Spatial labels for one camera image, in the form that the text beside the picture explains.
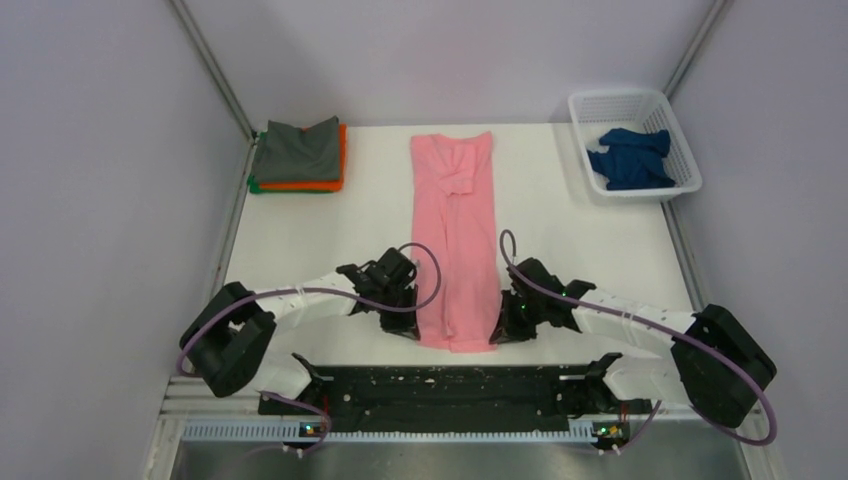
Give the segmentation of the pink t-shirt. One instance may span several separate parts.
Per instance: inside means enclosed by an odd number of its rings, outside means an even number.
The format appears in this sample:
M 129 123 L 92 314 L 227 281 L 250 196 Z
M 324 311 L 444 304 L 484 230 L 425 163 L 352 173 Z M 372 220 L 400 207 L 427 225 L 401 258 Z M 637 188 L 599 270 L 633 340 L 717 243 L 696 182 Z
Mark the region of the pink t-shirt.
M 493 136 L 441 134 L 410 141 L 413 168 L 411 238 L 416 282 L 434 300 L 416 313 L 421 345 L 452 353 L 494 350 L 500 305 L 496 260 Z

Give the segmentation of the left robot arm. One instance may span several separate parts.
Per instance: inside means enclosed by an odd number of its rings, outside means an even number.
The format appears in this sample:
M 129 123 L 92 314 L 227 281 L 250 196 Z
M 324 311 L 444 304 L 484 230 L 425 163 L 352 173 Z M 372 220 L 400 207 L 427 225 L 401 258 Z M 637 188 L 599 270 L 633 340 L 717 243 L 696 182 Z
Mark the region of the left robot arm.
M 346 264 L 322 277 L 254 291 L 225 284 L 178 341 L 180 363 L 189 362 L 217 398 L 271 392 L 297 413 L 319 404 L 321 393 L 306 361 L 274 346 L 275 338 L 326 319 L 377 312 L 382 323 L 417 338 L 418 262 L 391 247 L 362 265 Z

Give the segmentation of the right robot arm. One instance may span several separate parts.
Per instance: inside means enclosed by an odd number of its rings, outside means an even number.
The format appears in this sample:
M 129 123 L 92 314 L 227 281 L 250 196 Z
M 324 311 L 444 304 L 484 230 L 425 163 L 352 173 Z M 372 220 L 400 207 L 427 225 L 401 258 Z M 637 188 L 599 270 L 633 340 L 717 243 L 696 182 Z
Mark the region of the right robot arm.
M 586 397 L 594 409 L 612 412 L 625 400 L 688 405 L 708 423 L 734 431 L 761 407 L 776 428 L 765 394 L 776 365 L 728 309 L 709 304 L 696 312 L 675 311 L 591 282 L 563 284 L 535 258 L 508 263 L 507 269 L 518 298 L 512 310 L 529 327 L 549 323 L 642 351 L 616 357 L 588 382 Z

